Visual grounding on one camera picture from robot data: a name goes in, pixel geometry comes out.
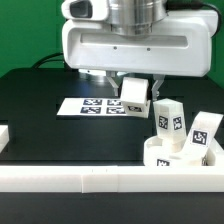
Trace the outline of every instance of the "small white box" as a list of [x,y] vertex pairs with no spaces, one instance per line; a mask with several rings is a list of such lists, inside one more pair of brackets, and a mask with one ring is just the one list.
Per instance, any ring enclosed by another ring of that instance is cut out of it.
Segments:
[[8,125],[0,125],[0,153],[9,142]]
[[150,101],[147,101],[148,80],[125,77],[121,103],[127,115],[147,118]]
[[202,157],[206,156],[222,118],[222,114],[199,112],[183,146],[183,153],[194,154],[197,152]]
[[157,135],[172,144],[186,139],[183,104],[164,99],[153,103]]

